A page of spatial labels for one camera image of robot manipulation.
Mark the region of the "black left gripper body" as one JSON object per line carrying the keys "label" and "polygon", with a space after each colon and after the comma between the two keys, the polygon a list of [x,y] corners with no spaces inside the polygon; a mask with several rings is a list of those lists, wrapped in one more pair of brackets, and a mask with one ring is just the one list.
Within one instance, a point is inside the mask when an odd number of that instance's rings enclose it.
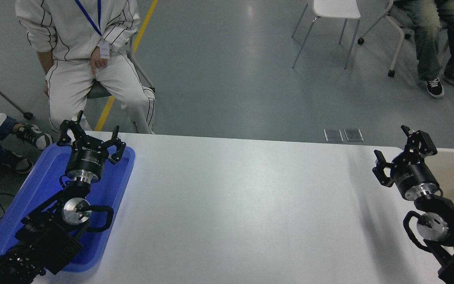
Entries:
{"label": "black left gripper body", "polygon": [[102,174],[108,148],[102,147],[103,141],[97,138],[76,140],[71,145],[71,155],[65,168],[66,174],[75,171],[87,171],[93,174]]}

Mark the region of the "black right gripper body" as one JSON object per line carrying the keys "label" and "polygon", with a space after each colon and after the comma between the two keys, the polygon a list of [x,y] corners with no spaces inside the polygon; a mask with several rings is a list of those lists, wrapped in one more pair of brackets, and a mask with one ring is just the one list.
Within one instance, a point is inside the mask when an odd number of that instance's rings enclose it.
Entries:
{"label": "black right gripper body", "polygon": [[392,160],[389,169],[389,187],[396,185],[400,194],[434,194],[438,191],[438,182],[421,153],[402,152]]}

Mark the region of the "person's left hand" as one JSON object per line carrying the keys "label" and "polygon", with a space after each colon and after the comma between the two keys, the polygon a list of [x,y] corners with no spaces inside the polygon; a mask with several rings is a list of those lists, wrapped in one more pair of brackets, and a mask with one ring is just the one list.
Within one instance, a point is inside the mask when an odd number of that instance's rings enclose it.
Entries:
{"label": "person's left hand", "polygon": [[106,67],[108,65],[108,60],[109,59],[101,57],[100,47],[96,47],[93,50],[89,61],[92,75],[95,76],[97,69],[103,69],[104,67]]}

